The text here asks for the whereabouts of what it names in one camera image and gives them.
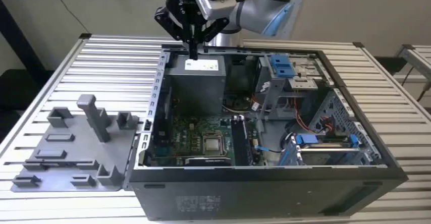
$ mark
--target blue plastic clip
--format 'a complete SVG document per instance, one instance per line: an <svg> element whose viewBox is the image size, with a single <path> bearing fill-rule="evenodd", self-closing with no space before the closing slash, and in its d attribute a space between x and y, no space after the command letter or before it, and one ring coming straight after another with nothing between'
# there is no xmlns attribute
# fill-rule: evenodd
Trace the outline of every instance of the blue plastic clip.
<svg viewBox="0 0 431 224"><path fill-rule="evenodd" d="M296 139L296 144L298 144L298 145L302 145L302 143L303 143L303 138L302 138L302 136L300 136L300 135L296 135L296 136L295 136L295 139Z"/></svg>
<svg viewBox="0 0 431 224"><path fill-rule="evenodd" d="M300 135L300 137L303 138L304 144L319 143L316 135L304 134L304 135Z"/></svg>
<svg viewBox="0 0 431 224"><path fill-rule="evenodd" d="M351 135L350 135L350 141L351 141L350 146L351 146L352 148L359 147L359 140L358 140L356 135L354 135L354 134L351 134Z"/></svg>
<svg viewBox="0 0 431 224"><path fill-rule="evenodd" d="M278 77L292 78L295 76L295 70L292 68L288 56L271 55L271 65Z"/></svg>

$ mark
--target cable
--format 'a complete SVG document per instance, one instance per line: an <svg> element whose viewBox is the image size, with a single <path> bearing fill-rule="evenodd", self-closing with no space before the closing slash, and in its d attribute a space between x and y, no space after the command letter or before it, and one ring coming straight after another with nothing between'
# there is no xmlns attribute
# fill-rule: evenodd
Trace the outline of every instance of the cable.
<svg viewBox="0 0 431 224"><path fill-rule="evenodd" d="M296 118L290 119L290 121L286 123L286 125L284 125L284 132L286 133L291 132L291 128L294 127L295 123L296 123Z"/></svg>
<svg viewBox="0 0 431 224"><path fill-rule="evenodd" d="M234 110L234 109L230 109L230 108L227 108L224 105L222 105L222 107L227 110L227 111L230 111L230 112L232 112L232 113L248 113L250 111L243 111L243 110Z"/></svg>
<svg viewBox="0 0 431 224"><path fill-rule="evenodd" d="M410 73L411 73L411 71L412 71L412 66L411 66L411 69L408 70L408 73L406 74L406 78L404 78L404 80L403 80L403 83L402 83L402 86L404 86L404 83L406 83L406 80L407 80L407 78L408 78L408 75L410 75Z"/></svg>
<svg viewBox="0 0 431 224"><path fill-rule="evenodd" d="M420 95L419 95L419 98L416 100L418 102L422 100L424 93L426 93L426 91L423 90L422 93L420 93Z"/></svg>
<svg viewBox="0 0 431 224"><path fill-rule="evenodd" d="M256 97L255 97L255 95L254 95L254 94L251 95L251 102L255 102L255 103L258 103L258 104L259 104L259 102L258 102Z"/></svg>
<svg viewBox="0 0 431 224"><path fill-rule="evenodd" d="M275 153L282 153L284 151L284 149L282 151L275 151L275 150L271 150L270 148L267 147L260 147L260 146L255 146L255 148L258 150L262 150L262 151L267 151L267 152L275 152Z"/></svg>
<svg viewBox="0 0 431 224"><path fill-rule="evenodd" d="M316 133L314 132L308 127L307 125L304 124L303 122L303 119L302 119L302 116L299 115L299 112L298 112L298 106L296 106L296 98L294 98L294 106L295 106L295 118L296 118L296 122L298 122L298 125L310 133Z"/></svg>
<svg viewBox="0 0 431 224"><path fill-rule="evenodd" d="M332 126L330 124L324 125L328 128L328 131L332 132Z"/></svg>
<svg viewBox="0 0 431 224"><path fill-rule="evenodd" d="M76 15L72 13L72 11L70 11L66 3L63 0L60 0L62 4L64 5L67 11L70 12L70 14L75 17L76 21L80 23L80 25L83 26L84 30L87 31L87 33L90 33L90 30L87 29L87 27L84 26L84 24L82 23L82 21L79 20L79 18L76 17Z"/></svg>
<svg viewBox="0 0 431 224"><path fill-rule="evenodd" d="M286 105L284 105L284 108L292 108L292 107L291 107L291 98L287 98L287 99L286 99Z"/></svg>
<svg viewBox="0 0 431 224"><path fill-rule="evenodd" d="M284 145L286 145L286 142L288 140L288 138L292 136L294 132L290 132L290 133L283 133L282 137L280 137L280 149L282 149L282 152L284 152L286 148L284 148Z"/></svg>
<svg viewBox="0 0 431 224"><path fill-rule="evenodd" d="M284 154L283 154L283 158L282 158L282 160L278 162L278 165L279 165L279 166L283 166L283 163L284 163L286 158L288 157L288 155L290 155L290 151L286 151L286 152L284 152Z"/></svg>

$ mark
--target motherboard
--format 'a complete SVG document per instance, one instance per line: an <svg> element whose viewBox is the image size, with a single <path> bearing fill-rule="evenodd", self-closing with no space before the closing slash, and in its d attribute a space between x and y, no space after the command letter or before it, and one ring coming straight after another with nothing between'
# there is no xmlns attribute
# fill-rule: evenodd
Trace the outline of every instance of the motherboard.
<svg viewBox="0 0 431 224"><path fill-rule="evenodd" d="M155 146L154 164L202 165L206 161L219 161L220 165L231 166L259 164L262 154L254 148L259 143L255 122L244 121L240 133L232 131L232 122L230 118L174 117L168 133L171 141ZM240 146L234 143L238 138L244 139Z"/></svg>

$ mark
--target metal frame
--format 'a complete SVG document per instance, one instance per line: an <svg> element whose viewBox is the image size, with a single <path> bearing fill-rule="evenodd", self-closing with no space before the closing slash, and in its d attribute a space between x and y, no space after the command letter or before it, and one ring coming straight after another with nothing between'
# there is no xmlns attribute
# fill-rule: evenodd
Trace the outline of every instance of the metal frame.
<svg viewBox="0 0 431 224"><path fill-rule="evenodd" d="M86 45L84 54L75 57ZM92 221L147 223L134 192L12 193L11 179L21 170L19 162L29 156L47 126L47 110L78 92L104 93L112 110L131 110L142 119L142 93L146 83L136 78L148 64L159 60L162 44L179 44L166 38L92 36L79 40L45 87L39 93L0 151L0 220L36 220L35 223ZM400 87L395 79L370 56L351 43L246 40L247 47L323 50L346 82L368 121L386 143L410 181L386 194L351 217L299 219L235 220L238 223L430 223L431 221L431 147L430 115ZM98 70L104 78L98 77Z"/></svg>
<svg viewBox="0 0 431 224"><path fill-rule="evenodd" d="M187 51L176 45L163 45L163 52L171 54L183 54ZM362 123L360 128L367 132L366 136L371 141L367 143L370 147L376 147L382 157L382 164L387 167L356 167L356 166L232 166L232 167L146 167L139 166L135 162L134 168L130 168L130 185L134 188L139 202L148 212L150 220L178 220L178 219L226 219L239 218L239 216L254 216L254 218L266 217L266 213L272 217L298 217L298 216L342 216L352 215L359 209L367 206L375 199L391 191L406 180L407 176L399 167L394 156L390 154L384 143L372 128L367 117L358 106L358 103L346 89L346 83L336 72L331 62L320 50L310 49L272 49L272 48L236 48L236 47L206 47L199 54L203 55L224 55L224 54L244 54L267 56L268 54L291 53L291 54L311 54L318 57L323 64L324 70L328 72L335 87L342 93L348 106L355 114L358 121ZM267 101L271 100L275 105L275 98L282 89L286 79L279 79L280 82L271 83L268 92L272 95L266 97L263 107L266 108ZM298 195L304 188L298 189L298 184L302 183L307 191L312 195ZM254 196L247 195L251 184L262 189L267 200L264 206L260 206L260 212L244 212L244 207L252 208ZM274 185L282 185L284 191L280 193ZM219 212L191 211L184 213L180 211L180 205L174 200L180 196L218 196L223 210ZM230 198L230 196L243 196L242 198ZM292 200L296 203L307 202L310 197L316 198L314 203L308 203L307 207L292 206ZM288 199L284 202L284 208L278 207L278 199Z"/></svg>
<svg viewBox="0 0 431 224"><path fill-rule="evenodd" d="M398 57L402 57L431 81L431 46L403 45Z"/></svg>

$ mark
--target label sticker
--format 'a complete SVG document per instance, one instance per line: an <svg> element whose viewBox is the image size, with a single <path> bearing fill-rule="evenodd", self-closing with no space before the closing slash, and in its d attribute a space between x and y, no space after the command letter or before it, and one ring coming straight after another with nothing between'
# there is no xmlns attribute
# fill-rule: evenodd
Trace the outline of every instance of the label sticker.
<svg viewBox="0 0 431 224"><path fill-rule="evenodd" d="M219 71L219 61L207 59L187 59L186 70Z"/></svg>
<svg viewBox="0 0 431 224"><path fill-rule="evenodd" d="M180 212L218 212L220 203L220 195L176 196L176 208Z"/></svg>
<svg viewBox="0 0 431 224"><path fill-rule="evenodd" d="M251 109L256 111L259 109L259 106L260 106L259 103L255 102L254 105L251 106Z"/></svg>

